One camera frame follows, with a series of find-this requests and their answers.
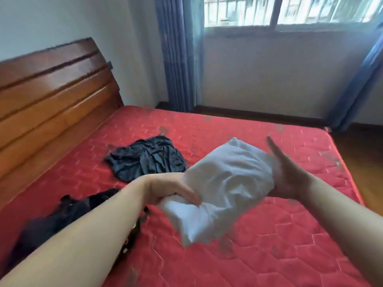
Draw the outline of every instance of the person's right hand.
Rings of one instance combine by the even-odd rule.
[[[273,165],[275,187],[269,196],[300,201],[304,192],[315,180],[315,176],[302,169],[284,154],[270,136],[266,138],[266,142],[275,157]]]

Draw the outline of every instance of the wooden headboard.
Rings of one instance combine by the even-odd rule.
[[[92,38],[0,62],[0,208],[120,106]]]

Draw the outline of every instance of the blue curtain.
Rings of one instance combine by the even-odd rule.
[[[364,59],[358,72],[343,91],[341,98],[330,111],[326,124],[333,131],[344,131],[356,117],[359,109],[381,77],[383,65],[383,35]]]
[[[204,0],[156,0],[169,103],[191,112],[201,96]]]

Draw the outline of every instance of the black clothing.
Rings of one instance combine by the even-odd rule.
[[[5,274],[48,241],[50,237],[111,198],[117,192],[118,189],[112,188],[80,201],[71,198],[69,195],[63,196],[60,199],[60,205],[49,216],[32,219],[26,224],[8,257]]]
[[[105,161],[112,166],[114,175],[127,183],[144,174],[186,171],[184,157],[165,136],[137,140],[128,147],[117,148]]]

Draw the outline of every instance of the quilted mattress pattern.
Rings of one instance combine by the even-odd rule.
[[[127,106],[0,210],[0,260],[25,222],[51,212],[59,199],[124,186],[103,157],[137,139],[166,135],[189,166],[232,137],[267,151],[271,135],[283,151],[355,201],[359,194],[330,136],[323,130]],[[141,227],[132,253],[104,286],[341,287],[368,286],[318,222],[293,200],[266,198],[224,238],[182,248],[157,207]]]

